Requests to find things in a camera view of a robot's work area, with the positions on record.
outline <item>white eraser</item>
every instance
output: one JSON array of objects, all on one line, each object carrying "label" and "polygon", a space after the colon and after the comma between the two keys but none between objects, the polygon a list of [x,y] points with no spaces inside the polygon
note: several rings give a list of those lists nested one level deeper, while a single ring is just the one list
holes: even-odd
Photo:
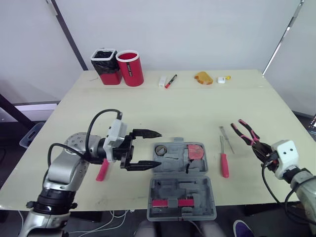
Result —
[{"label": "white eraser", "polygon": [[217,83],[224,84],[225,83],[225,77],[218,77],[217,78]]},{"label": "white eraser", "polygon": [[160,80],[159,80],[159,83],[158,83],[160,88],[164,88],[164,84],[166,83],[166,80],[167,80],[166,76],[161,76],[160,77]]}]

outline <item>gray tool case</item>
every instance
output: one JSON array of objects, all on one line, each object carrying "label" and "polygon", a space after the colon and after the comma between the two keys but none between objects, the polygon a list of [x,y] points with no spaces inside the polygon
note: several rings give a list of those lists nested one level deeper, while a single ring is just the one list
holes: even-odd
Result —
[{"label": "gray tool case", "polygon": [[[166,153],[158,156],[155,148],[166,147]],[[189,163],[188,145],[203,148],[202,159]],[[147,219],[149,221],[214,220],[216,207],[210,179],[204,174],[208,171],[205,148],[202,143],[184,142],[183,138],[174,138],[174,142],[154,144],[154,160],[162,162],[154,168],[154,177],[150,181]],[[191,199],[194,206],[178,206],[179,199]],[[161,205],[153,205],[153,200]]]}]

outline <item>white wall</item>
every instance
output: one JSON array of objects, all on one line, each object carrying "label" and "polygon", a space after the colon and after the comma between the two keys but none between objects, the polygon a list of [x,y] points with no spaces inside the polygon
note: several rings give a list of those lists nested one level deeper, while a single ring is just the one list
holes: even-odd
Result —
[{"label": "white wall", "polygon": [[60,100],[82,68],[45,0],[0,1],[0,93],[11,103]]},{"label": "white wall", "polygon": [[82,56],[140,52],[144,69],[264,70],[299,0],[57,0]]},{"label": "white wall", "polygon": [[291,110],[316,114],[316,1],[305,3],[265,77]]}]

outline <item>beige tabletop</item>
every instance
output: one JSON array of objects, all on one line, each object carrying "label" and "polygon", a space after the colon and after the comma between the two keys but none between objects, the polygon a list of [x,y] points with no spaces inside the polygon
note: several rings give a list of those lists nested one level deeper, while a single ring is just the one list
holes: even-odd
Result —
[{"label": "beige tabletop", "polygon": [[[160,76],[178,78],[169,89],[159,88]],[[128,131],[151,129],[161,138],[136,139],[133,161],[152,159],[153,143],[172,142],[183,137],[185,142],[205,145],[216,205],[239,205],[274,202],[261,178],[260,161],[231,129],[230,123],[243,119],[261,137],[272,144],[281,139],[293,140],[299,152],[299,165],[316,171],[316,146],[285,102],[257,70],[208,71],[212,85],[201,85],[194,79],[195,71],[144,72],[145,82],[138,87],[104,86],[95,71],[85,71],[66,94],[54,113],[26,150],[10,177],[0,190],[0,208],[26,210],[27,201],[36,200],[47,169],[47,149],[54,142],[63,143],[70,135],[85,132],[93,116],[103,109],[123,112],[122,121]],[[218,76],[232,76],[218,84]],[[115,114],[102,115],[92,134],[106,136]],[[220,130],[224,126],[235,151],[227,143],[225,152],[230,177],[220,172]],[[241,125],[241,132],[247,133]],[[52,158],[61,152],[55,148]],[[78,190],[76,211],[101,211],[147,208],[151,170],[126,171],[119,162],[110,165],[105,181],[95,181],[100,169],[90,165]],[[266,177],[275,195],[284,200],[289,185],[270,171]]]}]

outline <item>purple shoe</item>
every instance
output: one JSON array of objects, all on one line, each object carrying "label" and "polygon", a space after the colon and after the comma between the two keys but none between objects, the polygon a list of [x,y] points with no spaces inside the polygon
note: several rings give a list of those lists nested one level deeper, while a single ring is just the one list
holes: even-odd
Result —
[{"label": "purple shoe", "polygon": [[251,229],[242,220],[236,220],[233,225],[235,237],[254,237]]}]

